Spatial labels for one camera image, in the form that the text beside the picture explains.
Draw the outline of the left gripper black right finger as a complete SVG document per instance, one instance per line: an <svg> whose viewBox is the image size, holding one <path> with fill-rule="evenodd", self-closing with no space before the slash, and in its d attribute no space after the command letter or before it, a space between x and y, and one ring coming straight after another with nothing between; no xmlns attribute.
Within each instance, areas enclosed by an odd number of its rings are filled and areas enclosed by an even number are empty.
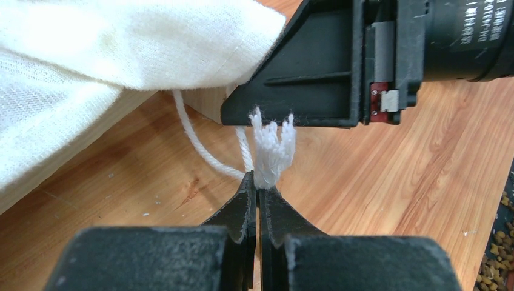
<svg viewBox="0 0 514 291"><path fill-rule="evenodd" d="M259 191L263 290L460 290L437 242L419 236L331 236L277 189Z"/></svg>

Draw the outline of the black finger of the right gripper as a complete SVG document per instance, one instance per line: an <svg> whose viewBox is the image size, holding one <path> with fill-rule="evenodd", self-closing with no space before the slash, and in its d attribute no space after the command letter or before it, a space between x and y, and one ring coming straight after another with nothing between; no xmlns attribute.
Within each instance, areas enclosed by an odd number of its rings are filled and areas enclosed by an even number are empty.
<svg viewBox="0 0 514 291"><path fill-rule="evenodd" d="M223 102L223 125L293 114L297 126L355 127L362 78L362 1L302 1L250 81Z"/></svg>

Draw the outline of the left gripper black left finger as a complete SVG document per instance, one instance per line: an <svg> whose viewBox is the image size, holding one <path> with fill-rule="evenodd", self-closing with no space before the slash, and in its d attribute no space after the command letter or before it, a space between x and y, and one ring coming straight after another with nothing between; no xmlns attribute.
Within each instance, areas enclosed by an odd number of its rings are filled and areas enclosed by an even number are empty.
<svg viewBox="0 0 514 291"><path fill-rule="evenodd" d="M96 226L78 232L45 290L248 290L253 287L253 173L198 226Z"/></svg>

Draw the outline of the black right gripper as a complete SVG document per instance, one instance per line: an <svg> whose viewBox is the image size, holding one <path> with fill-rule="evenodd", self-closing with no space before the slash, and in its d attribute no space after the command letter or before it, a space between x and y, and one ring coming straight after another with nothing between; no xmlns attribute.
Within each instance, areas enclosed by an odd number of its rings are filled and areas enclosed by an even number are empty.
<svg viewBox="0 0 514 291"><path fill-rule="evenodd" d="M512 1L363 1L363 124L397 125L423 82L513 76Z"/></svg>

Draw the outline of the wooden striped pet bed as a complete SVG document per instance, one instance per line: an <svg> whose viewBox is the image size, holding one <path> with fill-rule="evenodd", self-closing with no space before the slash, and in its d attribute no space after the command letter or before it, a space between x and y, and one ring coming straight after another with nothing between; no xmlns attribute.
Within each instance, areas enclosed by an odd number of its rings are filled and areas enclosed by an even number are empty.
<svg viewBox="0 0 514 291"><path fill-rule="evenodd" d="M155 94L124 90L114 99L64 98L17 125L2 121L1 212L13 207Z"/></svg>

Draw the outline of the pink unicorn drawstring bag blanket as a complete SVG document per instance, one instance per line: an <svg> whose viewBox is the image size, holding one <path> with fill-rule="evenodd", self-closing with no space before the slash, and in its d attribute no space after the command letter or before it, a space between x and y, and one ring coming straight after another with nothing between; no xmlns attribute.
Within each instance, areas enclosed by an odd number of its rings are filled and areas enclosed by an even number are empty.
<svg viewBox="0 0 514 291"><path fill-rule="evenodd" d="M2 1L1 190L118 109L125 89L246 82L285 22L257 1Z"/></svg>

